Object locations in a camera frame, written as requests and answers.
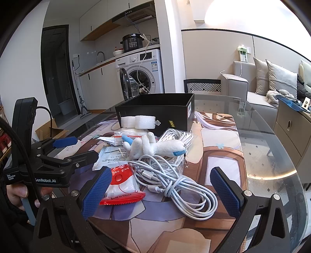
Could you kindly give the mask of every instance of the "white plush toy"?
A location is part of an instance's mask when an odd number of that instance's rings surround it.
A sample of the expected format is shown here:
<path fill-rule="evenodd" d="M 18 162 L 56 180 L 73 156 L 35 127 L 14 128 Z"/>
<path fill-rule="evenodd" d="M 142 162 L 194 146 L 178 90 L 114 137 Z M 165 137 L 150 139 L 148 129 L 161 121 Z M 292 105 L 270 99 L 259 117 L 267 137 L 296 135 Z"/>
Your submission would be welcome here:
<path fill-rule="evenodd" d="M 176 157 L 186 153 L 186 147 L 180 140 L 167 140 L 156 142 L 152 132 L 143 135 L 142 138 L 132 140 L 122 135 L 123 147 L 131 159 L 139 159 L 142 155 L 160 155 Z"/>

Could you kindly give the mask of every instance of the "black rice cooker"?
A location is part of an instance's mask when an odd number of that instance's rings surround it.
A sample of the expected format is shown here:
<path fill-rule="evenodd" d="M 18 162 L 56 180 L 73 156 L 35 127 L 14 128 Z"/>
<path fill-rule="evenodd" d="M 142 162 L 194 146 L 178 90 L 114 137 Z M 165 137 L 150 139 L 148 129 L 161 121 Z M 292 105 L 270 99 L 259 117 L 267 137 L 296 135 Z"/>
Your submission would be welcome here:
<path fill-rule="evenodd" d="M 140 35 L 139 33 L 131 33 L 122 38 L 120 44 L 123 45 L 124 53 L 143 47 L 142 41 L 144 39 Z"/>

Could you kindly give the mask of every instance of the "drawer handle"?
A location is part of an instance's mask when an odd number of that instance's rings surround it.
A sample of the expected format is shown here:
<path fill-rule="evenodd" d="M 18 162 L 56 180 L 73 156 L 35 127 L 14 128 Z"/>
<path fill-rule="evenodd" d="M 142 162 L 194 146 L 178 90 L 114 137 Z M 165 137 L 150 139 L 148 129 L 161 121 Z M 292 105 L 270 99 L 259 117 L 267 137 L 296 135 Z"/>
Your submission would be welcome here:
<path fill-rule="evenodd" d="M 290 130 L 290 127 L 291 127 L 291 121 L 289 120 L 289 121 L 288 121 L 288 124 L 287 124 L 287 131 Z"/>

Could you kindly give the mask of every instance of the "human hand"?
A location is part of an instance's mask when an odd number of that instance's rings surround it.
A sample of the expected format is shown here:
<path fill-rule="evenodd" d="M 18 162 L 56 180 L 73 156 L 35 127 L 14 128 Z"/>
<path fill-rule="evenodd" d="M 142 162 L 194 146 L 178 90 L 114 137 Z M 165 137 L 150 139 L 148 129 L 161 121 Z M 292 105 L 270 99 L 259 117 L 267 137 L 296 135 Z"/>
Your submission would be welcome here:
<path fill-rule="evenodd" d="M 53 188 L 50 187 L 42 187 L 40 192 L 41 195 L 44 196 L 45 194 L 51 194 Z M 21 198 L 26 198 L 28 197 L 28 189 L 26 185 L 23 183 L 16 183 L 16 184 L 11 184 L 7 185 L 7 196 L 10 200 L 10 202 L 18 207 L 20 210 L 25 211 L 25 208 L 21 202 Z M 39 208 L 40 202 L 39 200 L 35 200 L 35 206 Z"/>

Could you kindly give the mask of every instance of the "faucet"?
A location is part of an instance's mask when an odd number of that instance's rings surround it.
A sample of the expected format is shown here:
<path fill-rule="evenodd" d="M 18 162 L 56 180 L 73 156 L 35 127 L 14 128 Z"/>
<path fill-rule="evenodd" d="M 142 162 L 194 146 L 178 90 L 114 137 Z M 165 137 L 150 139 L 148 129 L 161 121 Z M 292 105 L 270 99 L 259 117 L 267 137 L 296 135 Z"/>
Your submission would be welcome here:
<path fill-rule="evenodd" d="M 105 61 L 105 60 L 106 60 L 106 58 L 105 58 L 105 54 L 104 54 L 104 52 L 99 51 L 99 52 L 97 53 L 97 55 L 99 55 L 99 53 L 102 53 L 102 54 L 103 54 L 103 56 L 104 56 L 104 61 Z"/>

